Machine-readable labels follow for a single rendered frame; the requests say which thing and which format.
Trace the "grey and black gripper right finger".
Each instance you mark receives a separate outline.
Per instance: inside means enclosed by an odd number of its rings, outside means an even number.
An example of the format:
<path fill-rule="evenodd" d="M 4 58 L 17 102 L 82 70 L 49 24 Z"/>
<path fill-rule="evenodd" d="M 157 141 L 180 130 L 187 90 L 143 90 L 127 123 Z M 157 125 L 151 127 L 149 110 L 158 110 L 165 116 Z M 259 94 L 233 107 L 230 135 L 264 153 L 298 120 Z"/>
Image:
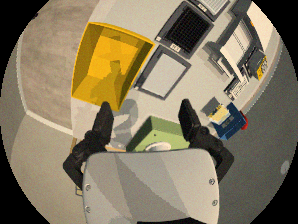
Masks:
<path fill-rule="evenodd" d="M 178 119 L 182 129 L 183 137 L 189 142 L 188 148 L 201 148 L 209 152 L 216 160 L 216 174 L 218 184 L 230 169 L 234 162 L 234 156 L 223 147 L 221 140 L 210 134 L 206 126 L 202 126 L 193 109 L 189 99 L 183 99 L 181 102 Z"/>

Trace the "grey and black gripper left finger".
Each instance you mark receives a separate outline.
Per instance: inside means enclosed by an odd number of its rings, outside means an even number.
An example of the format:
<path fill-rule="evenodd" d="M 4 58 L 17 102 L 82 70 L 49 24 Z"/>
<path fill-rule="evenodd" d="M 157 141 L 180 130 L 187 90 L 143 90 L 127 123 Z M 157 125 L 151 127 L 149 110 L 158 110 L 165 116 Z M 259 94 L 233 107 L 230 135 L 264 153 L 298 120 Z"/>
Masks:
<path fill-rule="evenodd" d="M 107 101 L 102 102 L 92 130 L 85 133 L 84 139 L 73 147 L 72 154 L 70 153 L 63 163 L 63 169 L 81 190 L 83 182 L 81 166 L 87 161 L 89 155 L 107 151 L 105 146 L 110 143 L 113 122 L 114 116 L 110 104 Z"/>

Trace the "blue open-top bin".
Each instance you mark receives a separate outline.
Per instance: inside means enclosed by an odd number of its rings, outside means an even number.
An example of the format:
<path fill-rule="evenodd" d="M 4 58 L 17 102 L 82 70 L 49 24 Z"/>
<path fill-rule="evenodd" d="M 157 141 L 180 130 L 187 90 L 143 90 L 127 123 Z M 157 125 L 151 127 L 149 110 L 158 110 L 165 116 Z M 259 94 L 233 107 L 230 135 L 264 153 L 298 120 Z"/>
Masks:
<path fill-rule="evenodd" d="M 231 115 L 221 125 L 212 122 L 219 138 L 224 140 L 228 140 L 247 123 L 232 102 L 226 108 Z"/>

